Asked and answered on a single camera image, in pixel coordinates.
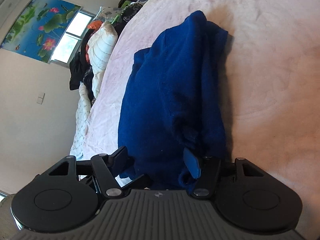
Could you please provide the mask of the white wall switch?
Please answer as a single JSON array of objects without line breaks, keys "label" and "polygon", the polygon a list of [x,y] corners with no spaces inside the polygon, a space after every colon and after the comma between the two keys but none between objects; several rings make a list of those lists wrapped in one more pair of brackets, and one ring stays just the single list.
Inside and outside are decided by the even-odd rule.
[{"label": "white wall switch", "polygon": [[37,97],[37,104],[39,105],[43,104],[44,97],[45,97],[45,93],[40,93]]}]

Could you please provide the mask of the green plastic chair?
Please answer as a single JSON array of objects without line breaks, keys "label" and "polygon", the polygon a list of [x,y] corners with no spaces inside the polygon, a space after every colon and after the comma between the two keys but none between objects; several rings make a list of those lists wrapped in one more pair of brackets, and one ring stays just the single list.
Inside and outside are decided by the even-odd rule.
[{"label": "green plastic chair", "polygon": [[120,16],[122,14],[122,12],[124,11],[124,9],[130,5],[132,2],[131,1],[125,1],[122,6],[120,7],[120,11],[117,13],[117,15],[115,16],[114,20],[112,21],[112,24],[116,23],[119,21]]}]

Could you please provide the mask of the window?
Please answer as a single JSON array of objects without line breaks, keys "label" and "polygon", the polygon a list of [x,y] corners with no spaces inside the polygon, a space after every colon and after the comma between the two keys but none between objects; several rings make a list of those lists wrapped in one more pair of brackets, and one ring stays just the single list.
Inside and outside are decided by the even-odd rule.
[{"label": "window", "polygon": [[68,67],[74,55],[79,51],[80,44],[87,33],[87,26],[92,22],[93,14],[79,10],[59,40],[50,63]]}]

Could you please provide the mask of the orange garment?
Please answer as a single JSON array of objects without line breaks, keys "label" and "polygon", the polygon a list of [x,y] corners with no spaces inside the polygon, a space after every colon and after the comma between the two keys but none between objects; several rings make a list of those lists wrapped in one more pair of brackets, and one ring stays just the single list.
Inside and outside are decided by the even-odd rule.
[{"label": "orange garment", "polygon": [[102,24],[102,21],[92,21],[90,24],[87,25],[87,29],[98,30]]}]

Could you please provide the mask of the black jacket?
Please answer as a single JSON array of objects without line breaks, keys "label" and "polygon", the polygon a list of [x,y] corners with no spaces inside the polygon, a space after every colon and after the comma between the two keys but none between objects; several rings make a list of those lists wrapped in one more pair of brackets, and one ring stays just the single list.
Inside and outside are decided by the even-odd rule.
[{"label": "black jacket", "polygon": [[71,91],[79,88],[80,82],[83,81],[85,72],[90,67],[87,44],[92,35],[93,29],[89,29],[80,44],[80,50],[75,54],[69,64],[69,70],[71,73],[69,89]]}]

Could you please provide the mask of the pink bed sheet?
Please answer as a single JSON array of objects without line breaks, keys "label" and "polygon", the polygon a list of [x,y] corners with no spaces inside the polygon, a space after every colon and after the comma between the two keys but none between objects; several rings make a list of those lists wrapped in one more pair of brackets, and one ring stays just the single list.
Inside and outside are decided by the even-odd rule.
[{"label": "pink bed sheet", "polygon": [[84,158],[118,147],[134,53],[197,10],[232,37],[219,73],[228,149],[299,194],[297,230],[317,239],[319,0],[148,0],[125,26],[107,64],[88,118]]}]

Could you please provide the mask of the blue knit sweater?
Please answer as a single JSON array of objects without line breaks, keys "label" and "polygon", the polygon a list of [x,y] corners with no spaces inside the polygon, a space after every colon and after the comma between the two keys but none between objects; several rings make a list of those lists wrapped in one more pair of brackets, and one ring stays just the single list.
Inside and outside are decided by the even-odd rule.
[{"label": "blue knit sweater", "polygon": [[188,165],[228,158],[217,73],[227,37],[195,11],[135,53],[118,126],[129,156],[120,178],[146,174],[153,189],[191,190]]}]

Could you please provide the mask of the leopard print garment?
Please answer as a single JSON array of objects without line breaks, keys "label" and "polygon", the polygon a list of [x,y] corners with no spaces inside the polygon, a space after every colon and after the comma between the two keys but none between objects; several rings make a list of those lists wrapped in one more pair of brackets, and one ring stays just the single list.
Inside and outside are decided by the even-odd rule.
[{"label": "leopard print garment", "polygon": [[122,31],[127,23],[142,9],[144,3],[132,3],[128,5],[120,15],[120,20],[115,27],[116,31]]}]

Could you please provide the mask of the lotus print roller blind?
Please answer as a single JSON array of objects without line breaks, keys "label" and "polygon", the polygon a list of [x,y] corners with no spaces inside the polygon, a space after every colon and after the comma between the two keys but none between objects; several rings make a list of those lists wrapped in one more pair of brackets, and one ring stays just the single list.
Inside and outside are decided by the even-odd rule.
[{"label": "lotus print roller blind", "polygon": [[48,63],[80,6],[63,0],[32,0],[12,24],[1,48]]}]

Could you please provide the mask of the floral cushion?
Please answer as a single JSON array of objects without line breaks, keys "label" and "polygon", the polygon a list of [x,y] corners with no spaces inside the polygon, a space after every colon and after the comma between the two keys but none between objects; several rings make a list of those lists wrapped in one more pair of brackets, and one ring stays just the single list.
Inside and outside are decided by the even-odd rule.
[{"label": "floral cushion", "polygon": [[122,12],[121,8],[114,7],[100,7],[99,12],[93,18],[93,21],[101,21],[101,22],[113,22],[117,15]]}]

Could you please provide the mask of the white script-print quilt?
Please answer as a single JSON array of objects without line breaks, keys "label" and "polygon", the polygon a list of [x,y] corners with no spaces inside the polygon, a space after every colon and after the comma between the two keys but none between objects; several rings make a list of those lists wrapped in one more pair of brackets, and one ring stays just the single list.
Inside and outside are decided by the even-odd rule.
[{"label": "white script-print quilt", "polygon": [[87,119],[91,111],[91,101],[89,100],[88,90],[83,82],[79,86],[80,99],[78,109],[75,113],[75,135],[71,146],[70,155],[76,157],[77,160],[84,158],[84,141],[87,129]]}]

